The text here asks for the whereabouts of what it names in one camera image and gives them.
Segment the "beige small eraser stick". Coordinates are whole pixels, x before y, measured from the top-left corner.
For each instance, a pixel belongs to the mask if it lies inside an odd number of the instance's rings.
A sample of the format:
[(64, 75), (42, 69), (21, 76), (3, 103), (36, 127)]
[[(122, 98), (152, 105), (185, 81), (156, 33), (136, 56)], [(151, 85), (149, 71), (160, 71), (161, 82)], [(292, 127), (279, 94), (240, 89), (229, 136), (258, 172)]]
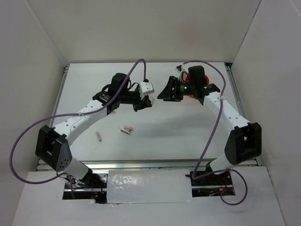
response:
[(102, 138), (99, 132), (96, 132), (96, 136), (99, 142), (102, 142)]

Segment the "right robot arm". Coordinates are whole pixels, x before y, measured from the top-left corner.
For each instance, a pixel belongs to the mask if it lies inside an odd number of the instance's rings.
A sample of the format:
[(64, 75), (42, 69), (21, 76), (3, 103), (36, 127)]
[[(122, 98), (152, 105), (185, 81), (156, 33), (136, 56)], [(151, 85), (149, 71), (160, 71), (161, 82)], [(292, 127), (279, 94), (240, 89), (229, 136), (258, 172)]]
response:
[(184, 96), (192, 96), (216, 116), (216, 124), (224, 126), (229, 135), (224, 152), (206, 165), (205, 179), (215, 185), (224, 172), (261, 155), (262, 129), (259, 123), (244, 118), (223, 97), (223, 91), (208, 82), (202, 66), (189, 67), (188, 75), (189, 81), (170, 76), (157, 98), (180, 102)]

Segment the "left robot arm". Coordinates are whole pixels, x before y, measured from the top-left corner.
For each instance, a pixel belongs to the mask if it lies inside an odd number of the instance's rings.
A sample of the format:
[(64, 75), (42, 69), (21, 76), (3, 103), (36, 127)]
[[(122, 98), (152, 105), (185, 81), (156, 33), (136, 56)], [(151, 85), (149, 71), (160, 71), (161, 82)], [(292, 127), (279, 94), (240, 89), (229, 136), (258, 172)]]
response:
[(83, 188), (93, 183), (102, 185), (101, 178), (72, 156), (70, 146), (90, 126), (103, 119), (120, 104), (132, 105), (135, 112), (152, 106), (149, 95), (154, 93), (152, 83), (144, 79), (131, 91), (126, 74), (117, 73), (111, 83), (96, 93), (92, 100), (75, 116), (54, 127), (43, 126), (38, 133), (35, 154), (57, 173), (64, 172), (76, 179)]

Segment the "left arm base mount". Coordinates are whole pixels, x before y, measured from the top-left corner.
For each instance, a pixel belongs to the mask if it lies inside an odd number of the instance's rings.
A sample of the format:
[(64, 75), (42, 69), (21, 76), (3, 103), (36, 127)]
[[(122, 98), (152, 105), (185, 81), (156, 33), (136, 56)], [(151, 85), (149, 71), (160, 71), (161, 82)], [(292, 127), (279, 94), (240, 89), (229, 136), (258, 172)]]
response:
[(107, 203), (108, 171), (100, 171), (87, 185), (74, 177), (64, 175), (63, 200), (92, 200), (98, 204)]

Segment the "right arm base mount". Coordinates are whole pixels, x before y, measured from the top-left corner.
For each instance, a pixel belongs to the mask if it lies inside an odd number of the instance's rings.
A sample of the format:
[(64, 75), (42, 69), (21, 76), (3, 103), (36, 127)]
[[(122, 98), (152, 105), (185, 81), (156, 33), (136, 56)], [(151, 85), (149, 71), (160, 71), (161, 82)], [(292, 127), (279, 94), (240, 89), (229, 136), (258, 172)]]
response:
[(212, 174), (198, 180), (192, 178), (193, 171), (185, 176), (190, 179), (192, 197), (225, 196), (235, 195), (231, 175), (229, 172)]

